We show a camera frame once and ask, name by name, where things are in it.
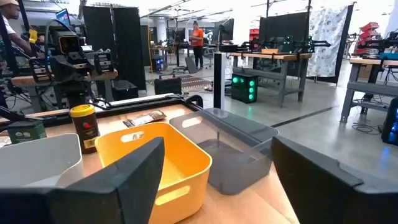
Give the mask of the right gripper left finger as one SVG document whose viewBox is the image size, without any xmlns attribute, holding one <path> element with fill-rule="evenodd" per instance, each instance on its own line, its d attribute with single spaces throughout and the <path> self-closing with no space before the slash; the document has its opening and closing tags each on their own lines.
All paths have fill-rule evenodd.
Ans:
<svg viewBox="0 0 398 224">
<path fill-rule="evenodd" d="M 148 223 L 160 185 L 162 137 L 68 187 L 1 189 L 1 223 Z"/>
</svg>

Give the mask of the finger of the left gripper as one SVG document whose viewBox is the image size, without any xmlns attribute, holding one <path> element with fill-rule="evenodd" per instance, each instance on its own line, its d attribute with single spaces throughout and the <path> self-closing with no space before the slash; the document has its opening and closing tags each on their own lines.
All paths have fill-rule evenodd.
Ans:
<svg viewBox="0 0 398 224">
<path fill-rule="evenodd" d="M 52 81 L 51 73 L 47 73 L 45 69 L 47 67 L 47 70 L 51 72 L 51 68 L 45 63 L 44 58 L 31 58 L 29 60 L 29 66 L 36 83 L 47 83 Z"/>
<path fill-rule="evenodd" d="M 113 72 L 113 61 L 110 52 L 97 52 L 94 54 L 94 66 L 98 75 Z"/>
</svg>

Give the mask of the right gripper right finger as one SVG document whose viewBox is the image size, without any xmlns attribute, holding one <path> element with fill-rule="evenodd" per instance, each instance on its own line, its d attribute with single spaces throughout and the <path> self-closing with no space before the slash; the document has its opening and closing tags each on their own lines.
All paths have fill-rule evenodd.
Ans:
<svg viewBox="0 0 398 224">
<path fill-rule="evenodd" d="M 397 183 L 283 137 L 272 158 L 300 223 L 397 223 Z"/>
</svg>

